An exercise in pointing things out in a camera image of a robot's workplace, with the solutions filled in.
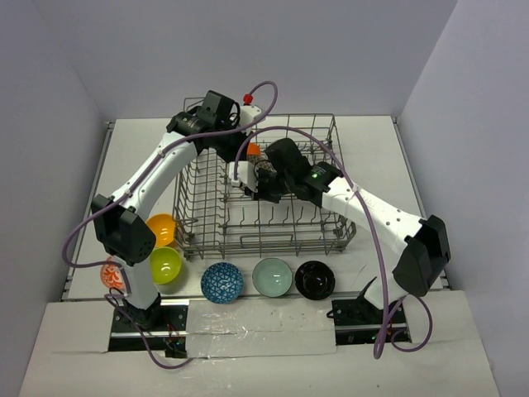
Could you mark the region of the orange bowl white inside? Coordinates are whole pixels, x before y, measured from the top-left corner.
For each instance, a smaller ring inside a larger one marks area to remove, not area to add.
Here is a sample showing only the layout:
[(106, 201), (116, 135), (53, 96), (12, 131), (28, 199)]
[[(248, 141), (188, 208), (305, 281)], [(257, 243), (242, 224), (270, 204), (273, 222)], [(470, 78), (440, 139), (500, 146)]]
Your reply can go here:
[(257, 144), (250, 142), (246, 149), (246, 155), (247, 156), (261, 156), (260, 147)]

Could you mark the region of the grey patterned bowl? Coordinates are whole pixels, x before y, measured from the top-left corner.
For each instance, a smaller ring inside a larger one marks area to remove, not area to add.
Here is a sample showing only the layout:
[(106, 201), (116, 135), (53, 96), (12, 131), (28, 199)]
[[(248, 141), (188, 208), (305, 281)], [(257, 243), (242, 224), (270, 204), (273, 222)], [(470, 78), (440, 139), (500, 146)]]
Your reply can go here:
[(276, 170), (268, 158), (262, 155), (247, 155), (250, 170), (255, 177), (270, 177), (276, 174)]

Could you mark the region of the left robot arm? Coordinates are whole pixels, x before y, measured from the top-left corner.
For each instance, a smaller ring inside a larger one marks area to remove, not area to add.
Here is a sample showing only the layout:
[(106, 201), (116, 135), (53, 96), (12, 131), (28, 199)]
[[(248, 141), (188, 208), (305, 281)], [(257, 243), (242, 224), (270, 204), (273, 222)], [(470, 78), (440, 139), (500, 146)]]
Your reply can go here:
[(161, 297), (152, 280), (150, 254), (156, 237), (146, 224), (160, 195), (178, 173), (206, 149), (234, 160), (245, 134), (238, 131), (241, 105), (215, 91), (187, 112), (173, 116), (158, 146), (122, 187), (91, 202), (96, 238), (127, 284), (125, 312), (142, 330), (161, 320)]

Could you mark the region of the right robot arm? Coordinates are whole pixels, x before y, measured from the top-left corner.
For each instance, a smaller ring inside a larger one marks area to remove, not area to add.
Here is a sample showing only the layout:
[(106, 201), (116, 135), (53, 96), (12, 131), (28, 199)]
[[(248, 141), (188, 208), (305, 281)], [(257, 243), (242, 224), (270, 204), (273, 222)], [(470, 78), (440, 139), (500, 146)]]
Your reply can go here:
[(254, 199), (277, 203), (291, 194), (337, 213), (370, 231), (377, 249), (386, 245), (398, 256), (391, 270), (382, 269), (365, 288), (359, 313), (367, 323), (379, 322), (393, 301), (425, 297), (450, 261), (441, 218), (421, 218), (394, 207), (351, 183), (337, 163), (310, 163), (290, 138), (270, 145), (263, 160), (251, 161), (241, 180)]

